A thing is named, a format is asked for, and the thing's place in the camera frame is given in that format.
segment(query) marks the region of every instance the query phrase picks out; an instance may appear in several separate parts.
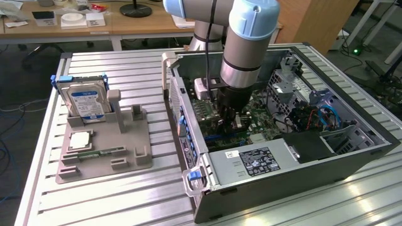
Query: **gray 3d-printed holder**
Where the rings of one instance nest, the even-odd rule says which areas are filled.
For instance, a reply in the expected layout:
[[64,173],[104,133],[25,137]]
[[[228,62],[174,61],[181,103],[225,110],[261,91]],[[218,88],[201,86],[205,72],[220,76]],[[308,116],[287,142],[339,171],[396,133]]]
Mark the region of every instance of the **gray 3d-printed holder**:
[[[84,124],[80,117],[66,118],[66,128],[55,183],[78,181],[116,173],[149,168],[152,154],[146,113],[140,105],[120,111],[120,91],[109,90],[106,99],[114,112],[105,121]],[[72,149],[73,133],[88,133],[88,144]]]

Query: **white cable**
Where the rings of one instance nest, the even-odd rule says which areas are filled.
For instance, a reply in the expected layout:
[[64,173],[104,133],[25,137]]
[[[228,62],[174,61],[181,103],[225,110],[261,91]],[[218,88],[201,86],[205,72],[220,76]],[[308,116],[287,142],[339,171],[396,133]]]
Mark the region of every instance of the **white cable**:
[[[3,110],[3,109],[0,108],[0,111],[2,111],[2,112],[13,112],[13,111],[18,110],[19,112],[22,112],[23,111],[22,110],[22,106],[27,106],[29,104],[38,103],[41,101],[47,101],[47,100],[49,100],[47,98],[46,99],[37,99],[37,100],[33,100],[30,102],[26,102],[26,103],[21,104],[18,108],[9,109],[9,110]],[[35,110],[29,110],[29,111],[25,111],[25,112],[38,112],[38,111],[42,111],[43,109],[46,109],[46,107],[35,109]]]

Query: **slotted metal worktable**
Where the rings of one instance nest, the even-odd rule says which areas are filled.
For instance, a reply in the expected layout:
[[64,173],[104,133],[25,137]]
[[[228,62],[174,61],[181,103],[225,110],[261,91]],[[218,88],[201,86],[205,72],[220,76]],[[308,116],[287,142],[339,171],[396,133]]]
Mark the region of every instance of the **slotted metal worktable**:
[[[400,140],[400,121],[311,47],[295,46]],[[160,55],[174,50],[180,49],[76,53],[72,58],[59,60],[57,76],[105,72],[109,88],[121,90],[121,107],[141,104],[146,109],[153,167],[55,184],[66,108],[53,90],[15,225],[194,225],[161,96]],[[303,76],[319,88],[320,81],[308,78],[308,73],[304,68]],[[372,223],[402,223],[400,146],[345,180],[200,225],[359,226]]]

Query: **white box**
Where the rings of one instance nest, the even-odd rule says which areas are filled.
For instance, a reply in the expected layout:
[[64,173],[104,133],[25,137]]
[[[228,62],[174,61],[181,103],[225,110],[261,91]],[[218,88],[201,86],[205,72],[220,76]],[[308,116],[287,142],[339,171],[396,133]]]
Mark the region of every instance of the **white box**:
[[31,12],[38,27],[57,25],[54,12]]
[[61,30],[86,28],[86,21],[81,14],[66,13],[61,16]]
[[102,13],[86,13],[86,25],[88,27],[105,26],[105,19]]
[[347,39],[347,37],[348,37],[348,33],[344,30],[340,30],[339,34],[337,34],[337,37],[336,37],[336,40],[335,40],[335,42],[333,42],[333,44],[332,44],[332,46],[328,50],[339,50],[344,40]]

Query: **black lamp base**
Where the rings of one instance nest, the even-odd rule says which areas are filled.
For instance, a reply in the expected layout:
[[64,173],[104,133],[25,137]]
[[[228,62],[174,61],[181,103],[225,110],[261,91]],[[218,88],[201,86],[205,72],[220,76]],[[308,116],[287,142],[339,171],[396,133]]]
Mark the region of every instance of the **black lamp base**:
[[137,8],[133,8],[133,4],[128,4],[120,7],[120,13],[128,17],[145,17],[152,14],[152,9],[145,6],[137,4]]

